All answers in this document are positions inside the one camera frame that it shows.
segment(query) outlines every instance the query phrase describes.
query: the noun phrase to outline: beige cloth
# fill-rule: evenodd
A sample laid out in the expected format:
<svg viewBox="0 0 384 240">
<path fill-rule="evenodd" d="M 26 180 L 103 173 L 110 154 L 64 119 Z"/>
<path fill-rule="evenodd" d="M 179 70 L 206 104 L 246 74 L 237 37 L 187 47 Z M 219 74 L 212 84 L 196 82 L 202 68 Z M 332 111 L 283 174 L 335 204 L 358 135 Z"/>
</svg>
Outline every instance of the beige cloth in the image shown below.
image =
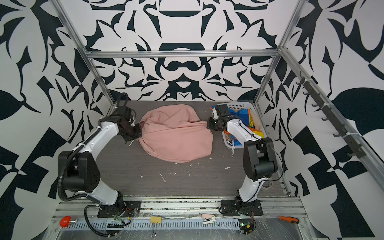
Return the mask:
<svg viewBox="0 0 384 240">
<path fill-rule="evenodd" d="M 191 106 L 163 106 L 140 121 L 141 146 L 151 156 L 170 162 L 189 162 L 212 153 L 213 135 Z"/>
</svg>

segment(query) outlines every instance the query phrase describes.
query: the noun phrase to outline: white plastic basket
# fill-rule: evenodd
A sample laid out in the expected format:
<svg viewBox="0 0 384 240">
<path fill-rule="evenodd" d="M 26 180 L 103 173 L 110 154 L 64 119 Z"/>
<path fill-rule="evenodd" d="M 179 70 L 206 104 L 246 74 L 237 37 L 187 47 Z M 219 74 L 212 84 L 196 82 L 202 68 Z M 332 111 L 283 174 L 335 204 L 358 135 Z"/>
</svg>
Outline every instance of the white plastic basket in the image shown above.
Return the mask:
<svg viewBox="0 0 384 240">
<path fill-rule="evenodd" d="M 249 102 L 230 102 L 230 103 L 220 103 L 218 105 L 226 104 L 228 108 L 235 110 L 236 112 L 241 110 L 241 109 L 250 109 L 251 112 L 254 112 L 256 114 L 255 107 L 253 106 L 252 103 Z M 228 149 L 232 149 L 232 145 L 229 145 L 225 139 L 225 133 L 222 132 L 223 134 L 223 140 L 224 144 L 227 146 Z M 237 145 L 235 146 L 236 148 L 244 148 L 243 145 Z"/>
</svg>

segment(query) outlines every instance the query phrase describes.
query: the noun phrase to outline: pink cloth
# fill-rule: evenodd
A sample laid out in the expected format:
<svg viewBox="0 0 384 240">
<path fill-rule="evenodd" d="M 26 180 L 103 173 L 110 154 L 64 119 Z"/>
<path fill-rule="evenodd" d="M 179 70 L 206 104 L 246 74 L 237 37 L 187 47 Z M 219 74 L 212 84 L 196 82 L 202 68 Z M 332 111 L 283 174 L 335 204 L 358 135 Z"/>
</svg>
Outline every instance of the pink cloth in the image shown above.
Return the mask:
<svg viewBox="0 0 384 240">
<path fill-rule="evenodd" d="M 141 146 L 151 156 L 169 162 L 189 162 L 212 153 L 213 135 L 191 106 L 163 106 L 140 121 Z"/>
</svg>

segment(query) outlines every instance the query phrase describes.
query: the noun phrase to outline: orange and black handle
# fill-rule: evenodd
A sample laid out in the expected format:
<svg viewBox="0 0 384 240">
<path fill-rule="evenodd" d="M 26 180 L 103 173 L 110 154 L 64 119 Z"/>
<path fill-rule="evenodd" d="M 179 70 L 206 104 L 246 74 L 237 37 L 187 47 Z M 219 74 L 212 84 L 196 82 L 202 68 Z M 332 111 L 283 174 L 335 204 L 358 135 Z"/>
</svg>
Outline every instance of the orange and black handle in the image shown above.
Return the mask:
<svg viewBox="0 0 384 240">
<path fill-rule="evenodd" d="M 297 218 L 294 218 L 294 217 L 284 217 L 284 216 L 279 216 L 280 220 L 281 221 L 287 221 L 287 222 L 290 222 L 290 223 L 299 223 L 299 220 Z"/>
</svg>

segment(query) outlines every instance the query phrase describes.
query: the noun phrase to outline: black and white patterned wall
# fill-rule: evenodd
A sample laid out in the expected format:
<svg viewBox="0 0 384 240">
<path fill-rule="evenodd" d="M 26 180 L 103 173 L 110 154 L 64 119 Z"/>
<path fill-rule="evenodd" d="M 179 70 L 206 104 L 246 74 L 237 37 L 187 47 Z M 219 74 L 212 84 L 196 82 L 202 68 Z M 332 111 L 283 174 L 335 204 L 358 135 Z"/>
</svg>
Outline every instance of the black and white patterned wall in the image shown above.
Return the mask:
<svg viewBox="0 0 384 240">
<path fill-rule="evenodd" d="M 288 50 L 384 158 L 380 0 L 309 0 Z M 292 193 L 324 239 L 383 239 L 384 192 L 281 60 L 259 106 Z"/>
<path fill-rule="evenodd" d="M 65 0 L 91 51 L 276 49 L 297 0 Z M 98 59 L 132 100 L 253 100 L 271 59 Z"/>
<path fill-rule="evenodd" d="M 32 239 L 59 203 L 57 156 L 110 104 L 47 0 L 0 3 L 1 239 Z"/>
</svg>

